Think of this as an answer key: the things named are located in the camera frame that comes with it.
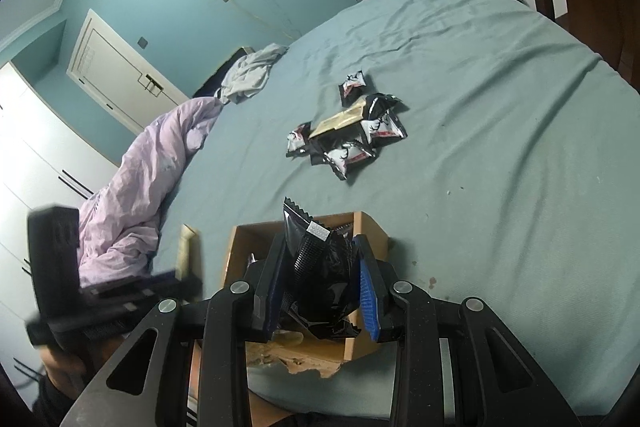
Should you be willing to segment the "person's left hand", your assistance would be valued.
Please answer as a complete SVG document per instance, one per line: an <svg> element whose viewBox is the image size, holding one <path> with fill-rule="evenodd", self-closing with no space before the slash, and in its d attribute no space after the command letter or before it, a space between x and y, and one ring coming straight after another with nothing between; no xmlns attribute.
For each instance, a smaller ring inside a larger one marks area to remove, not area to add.
<svg viewBox="0 0 640 427"><path fill-rule="evenodd" d="M81 359L58 349L39 349L40 358L52 385L66 395L77 399L86 387L87 369Z"/></svg>

